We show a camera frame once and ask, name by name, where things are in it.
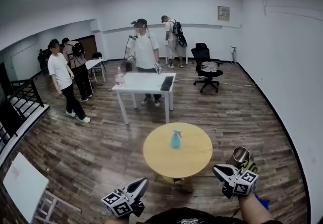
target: keyboard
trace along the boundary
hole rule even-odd
[[[172,86],[173,79],[174,79],[174,76],[165,77],[165,79],[164,79],[164,81],[163,81],[163,83],[161,85],[160,90],[169,91],[171,86]]]

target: cup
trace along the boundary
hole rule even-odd
[[[237,147],[233,150],[232,156],[227,161],[227,164],[233,165],[239,168],[241,164],[250,158],[249,150],[244,147]]]

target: office chair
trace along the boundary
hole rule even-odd
[[[218,88],[214,86],[214,83],[219,85],[218,81],[214,81],[213,78],[218,77],[223,74],[222,71],[217,70],[216,72],[205,72],[203,71],[202,64],[204,62],[210,62],[210,50],[207,48],[206,44],[204,43],[197,43],[195,45],[195,48],[192,49],[192,54],[196,60],[196,72],[199,76],[204,76],[204,80],[201,81],[195,81],[193,85],[196,85],[196,83],[204,83],[204,86],[201,88],[200,92],[202,93],[203,89],[207,85],[211,85],[214,89],[216,89],[216,93],[218,93]]]
[[[100,52],[95,52],[93,55],[92,55],[92,60],[94,59],[102,59],[102,54]],[[101,63],[98,63],[96,66],[94,66],[92,69],[91,69],[91,78],[92,78],[92,70],[94,70],[94,74],[96,73],[96,70],[99,70],[101,71],[101,64],[104,68],[104,70],[106,71],[105,69],[105,66],[104,64],[101,62]]]

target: blue spray bottle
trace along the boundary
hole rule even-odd
[[[171,146],[173,148],[178,148],[179,146],[181,146],[181,140],[180,140],[180,137],[182,138],[181,136],[181,131],[179,130],[173,130],[173,136],[172,136],[172,142],[171,142]]]

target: clear bottle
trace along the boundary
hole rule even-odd
[[[120,67],[118,67],[118,80],[119,80],[121,86],[125,85],[125,75],[121,71]]]
[[[118,73],[115,73],[115,80],[116,80],[116,84],[119,86],[120,82],[119,82],[119,78],[118,78]]]

